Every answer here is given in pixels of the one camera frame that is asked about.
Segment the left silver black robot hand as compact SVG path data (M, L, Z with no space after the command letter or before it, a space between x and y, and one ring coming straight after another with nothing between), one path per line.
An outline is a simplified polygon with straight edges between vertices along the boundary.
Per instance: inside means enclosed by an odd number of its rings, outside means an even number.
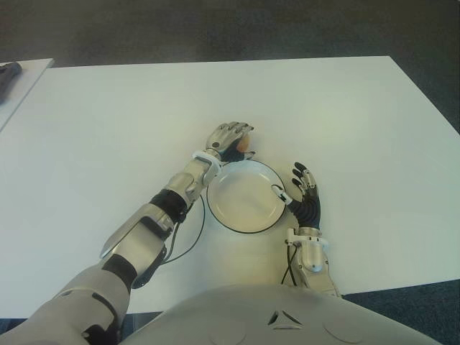
M208 137L205 152L224 163L252 159L256 152L249 151L249 133L253 129L244 122L221 124Z

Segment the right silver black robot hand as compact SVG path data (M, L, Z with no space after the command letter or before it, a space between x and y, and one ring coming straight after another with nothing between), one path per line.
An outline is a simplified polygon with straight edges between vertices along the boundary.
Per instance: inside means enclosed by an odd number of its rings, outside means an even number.
M274 194L287 206L296 218L300 228L319 230L321 222L321 202L318 185L311 171L302 163L295 162L292 170L292 184L300 191L301 199L296 200L279 185L271 185Z

